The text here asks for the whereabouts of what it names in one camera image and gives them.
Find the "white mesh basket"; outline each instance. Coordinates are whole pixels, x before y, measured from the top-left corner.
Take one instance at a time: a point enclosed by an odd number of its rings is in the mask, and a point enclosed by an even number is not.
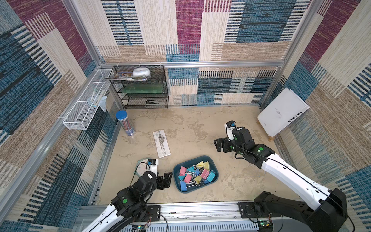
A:
[[[70,130],[86,130],[92,121],[98,106],[97,103],[99,96],[104,96],[111,84],[110,81],[105,80],[111,72],[110,69],[100,69],[94,75],[88,86],[80,95],[77,102],[64,119],[63,124]]]

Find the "striped wallpaper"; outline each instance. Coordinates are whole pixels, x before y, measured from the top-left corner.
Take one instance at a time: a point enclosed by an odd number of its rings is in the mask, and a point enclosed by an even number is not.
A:
[[[282,60],[310,0],[74,3],[103,60],[118,63]],[[276,69],[169,69],[169,105],[258,104]]]
[[[280,132],[291,165],[347,195],[371,231],[371,1],[325,0],[270,98],[292,89],[311,108]],[[341,231],[352,231],[349,220]]]
[[[0,195],[95,68],[62,0],[0,0]],[[107,93],[86,131],[64,129],[0,226],[1,232],[71,231],[116,126]]]

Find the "beige floor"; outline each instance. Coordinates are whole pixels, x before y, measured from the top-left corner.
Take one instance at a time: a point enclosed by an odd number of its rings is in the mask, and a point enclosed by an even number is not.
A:
[[[188,194],[180,193],[172,180],[169,189],[154,192],[150,203],[253,200],[262,191],[284,198],[298,198],[271,174],[247,161],[235,159],[233,153],[217,152],[215,149],[214,139],[226,137],[224,124],[233,120],[237,126],[250,130],[255,143],[264,143],[277,152],[274,142],[268,142],[264,129],[256,123],[260,113],[258,107],[170,108],[127,112],[136,134],[128,137],[123,129],[120,130],[98,204],[109,204],[119,190],[130,184],[138,160],[158,158],[153,132],[162,129],[165,130],[171,155],[160,159],[160,175],[171,172],[178,163],[207,155],[213,159],[219,179]]]

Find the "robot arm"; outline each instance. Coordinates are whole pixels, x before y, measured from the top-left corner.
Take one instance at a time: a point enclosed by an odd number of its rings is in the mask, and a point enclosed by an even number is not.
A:
[[[111,204],[83,232],[118,232],[134,221],[144,221],[148,212],[147,201],[153,191],[169,188],[172,177],[172,173],[165,173],[165,178],[156,175],[156,159],[148,159],[144,164],[148,164],[146,170],[149,167],[149,171],[145,171],[133,185],[120,190]]]
[[[348,217],[346,196],[342,191],[331,191],[316,183],[286,163],[266,145],[255,144],[249,130],[236,127],[234,121],[229,121],[224,127],[228,137],[214,140],[217,151],[223,149],[225,153],[235,152],[236,159],[244,159],[272,174],[305,202],[262,192],[254,200],[256,215],[279,213],[307,224],[314,232],[337,232],[340,229]]]

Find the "black wire rack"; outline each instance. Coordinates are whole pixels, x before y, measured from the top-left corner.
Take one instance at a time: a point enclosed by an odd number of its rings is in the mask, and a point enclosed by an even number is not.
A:
[[[114,76],[118,72],[132,72],[139,67],[148,68],[151,71],[151,77],[146,81],[118,81],[110,80],[116,92],[121,98],[126,109],[158,109],[168,108],[169,93],[167,89],[165,69],[162,65],[130,65],[114,66],[109,76]],[[140,89],[144,88],[141,93],[128,93],[128,89],[135,86]],[[156,87],[157,92],[146,92],[146,89]]]

